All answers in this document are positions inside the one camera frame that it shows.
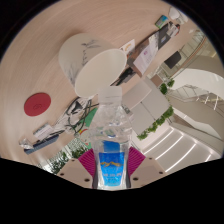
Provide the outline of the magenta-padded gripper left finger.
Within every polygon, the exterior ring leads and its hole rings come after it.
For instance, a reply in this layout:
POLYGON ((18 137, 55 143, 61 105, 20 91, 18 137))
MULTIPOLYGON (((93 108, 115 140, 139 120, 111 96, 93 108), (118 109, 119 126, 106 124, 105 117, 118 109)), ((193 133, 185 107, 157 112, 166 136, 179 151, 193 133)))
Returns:
POLYGON ((59 171, 58 176, 84 188, 93 188, 96 172, 95 157, 92 149, 78 159, 70 159, 59 171))

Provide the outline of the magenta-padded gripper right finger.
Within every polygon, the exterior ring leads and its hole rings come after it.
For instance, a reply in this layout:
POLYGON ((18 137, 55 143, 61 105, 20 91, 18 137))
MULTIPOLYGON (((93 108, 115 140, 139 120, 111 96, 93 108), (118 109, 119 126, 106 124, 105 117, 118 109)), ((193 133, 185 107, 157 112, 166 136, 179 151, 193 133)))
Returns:
POLYGON ((153 157, 146 157, 131 147, 128 155, 128 187, 140 188, 166 176, 166 172, 153 157))

